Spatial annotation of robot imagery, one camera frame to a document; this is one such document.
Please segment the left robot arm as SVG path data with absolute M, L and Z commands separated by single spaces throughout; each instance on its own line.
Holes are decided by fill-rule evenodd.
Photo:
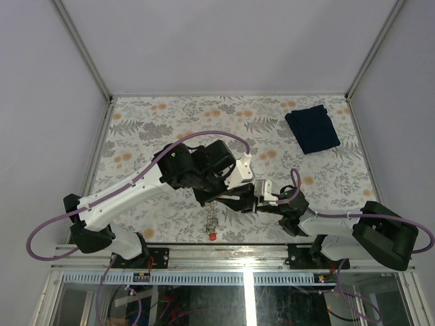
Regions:
M 109 250 L 141 268 L 149 259 L 145 238 L 126 231 L 115 219 L 146 200 L 180 188 L 192 189 L 201 205 L 211 202 L 242 183 L 250 173 L 250 158 L 236 159 L 223 141 L 196 149 L 169 144 L 144 171 L 91 196 L 65 196 L 72 240 L 82 253 Z

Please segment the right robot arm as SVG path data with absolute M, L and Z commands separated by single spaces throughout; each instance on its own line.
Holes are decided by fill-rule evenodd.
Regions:
M 405 271 L 419 234 L 416 226 L 375 201 L 354 213 L 320 213 L 293 185 L 274 194 L 267 182 L 248 183 L 218 202 L 240 213 L 278 215 L 279 225 L 290 236 L 313 237 L 309 257 L 318 268 L 342 259 L 373 259 L 391 270 Z

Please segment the large metal keyring disc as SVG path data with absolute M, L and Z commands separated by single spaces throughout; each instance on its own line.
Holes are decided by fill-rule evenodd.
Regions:
M 205 209 L 206 209 L 206 224 L 205 224 L 206 233 L 208 235 L 215 234 L 219 226 L 218 211 L 216 205 L 214 202 L 206 203 Z

